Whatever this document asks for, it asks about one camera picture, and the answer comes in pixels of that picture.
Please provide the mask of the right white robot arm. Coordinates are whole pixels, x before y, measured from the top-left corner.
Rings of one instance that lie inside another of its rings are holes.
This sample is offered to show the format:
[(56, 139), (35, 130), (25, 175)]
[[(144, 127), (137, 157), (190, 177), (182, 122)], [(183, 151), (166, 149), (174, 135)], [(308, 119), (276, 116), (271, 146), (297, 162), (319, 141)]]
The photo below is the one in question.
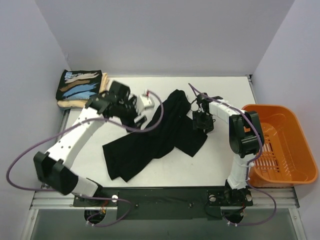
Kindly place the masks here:
[(214, 130), (214, 117), (228, 125), (229, 146), (234, 153), (231, 172), (225, 182), (223, 199), (229, 205), (248, 200), (249, 171), (265, 142), (259, 115), (255, 111), (240, 110), (223, 98), (208, 98), (206, 93), (196, 95), (198, 106), (192, 112), (193, 128), (210, 133)]

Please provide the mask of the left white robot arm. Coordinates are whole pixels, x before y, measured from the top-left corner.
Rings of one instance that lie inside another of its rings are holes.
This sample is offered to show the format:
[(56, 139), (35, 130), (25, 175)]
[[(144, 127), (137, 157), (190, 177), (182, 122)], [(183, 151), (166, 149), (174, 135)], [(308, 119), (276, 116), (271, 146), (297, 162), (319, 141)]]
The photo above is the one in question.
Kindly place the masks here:
[(148, 92), (136, 96), (127, 85), (113, 81), (108, 90), (88, 99), (71, 131), (45, 153), (35, 154), (33, 162), (37, 178), (62, 195), (83, 195), (91, 206), (98, 206), (103, 200), (101, 186), (71, 170), (77, 155), (106, 119), (117, 117), (122, 125), (139, 129), (147, 118), (136, 118), (154, 106)]

